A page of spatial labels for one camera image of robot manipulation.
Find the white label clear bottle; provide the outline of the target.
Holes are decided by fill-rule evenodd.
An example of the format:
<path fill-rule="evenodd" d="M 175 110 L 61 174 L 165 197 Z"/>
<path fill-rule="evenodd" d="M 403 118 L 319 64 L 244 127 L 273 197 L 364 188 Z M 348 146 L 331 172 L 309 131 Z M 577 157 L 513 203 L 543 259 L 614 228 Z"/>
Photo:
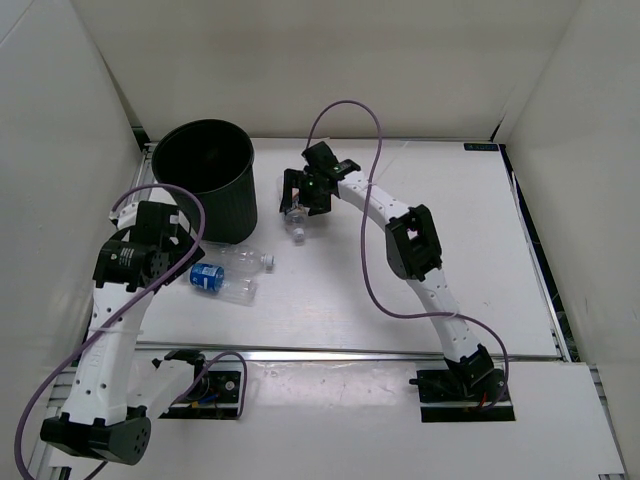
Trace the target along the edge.
<path fill-rule="evenodd" d="M 298 201 L 299 191 L 294 188 L 292 193 L 292 207 L 281 214 L 285 229 L 296 246 L 304 244 L 306 239 L 305 224 L 306 209 Z"/>

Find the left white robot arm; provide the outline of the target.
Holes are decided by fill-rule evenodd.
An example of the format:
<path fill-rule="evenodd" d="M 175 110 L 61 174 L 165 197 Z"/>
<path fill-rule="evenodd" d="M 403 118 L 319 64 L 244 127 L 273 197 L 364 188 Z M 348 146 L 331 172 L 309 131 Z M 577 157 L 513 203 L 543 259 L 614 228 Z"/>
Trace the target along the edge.
<path fill-rule="evenodd" d="M 68 455 L 135 465 L 150 443 L 153 420 L 180 396 L 206 395 L 210 377 L 195 360 L 173 353 L 154 360 L 136 386 L 129 380 L 146 310 L 158 290 L 203 252 L 194 246 L 174 205 L 141 201 L 120 210 L 116 233 L 99 252 L 93 274 L 95 342 L 80 356 L 59 415 L 44 420 L 40 438 Z"/>

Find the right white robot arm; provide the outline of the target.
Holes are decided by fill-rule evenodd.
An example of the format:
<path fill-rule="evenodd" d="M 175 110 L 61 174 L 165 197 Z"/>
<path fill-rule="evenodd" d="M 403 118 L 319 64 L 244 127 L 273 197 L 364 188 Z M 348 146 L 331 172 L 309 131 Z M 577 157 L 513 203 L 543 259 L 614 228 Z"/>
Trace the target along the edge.
<path fill-rule="evenodd" d="M 385 192 L 352 160 L 339 161 L 330 147 L 319 142 L 303 151 L 306 165 L 286 169 L 282 181 L 280 211 L 295 206 L 311 216 L 331 211 L 332 199 L 340 199 L 362 214 L 360 256 L 365 287 L 374 292 L 366 257 L 366 226 L 372 220 L 385 235 L 385 255 L 392 272 L 414 291 L 425 311 L 399 314 L 374 304 L 396 319 L 429 318 L 441 343 L 444 360 L 451 371 L 449 387 L 460 399 L 480 397 L 481 409 L 498 403 L 506 392 L 498 384 L 496 368 L 487 348 L 471 330 L 471 323 L 489 331 L 481 321 L 463 315 L 451 293 L 443 270 L 442 247 L 431 211 L 424 205 L 409 206 Z"/>

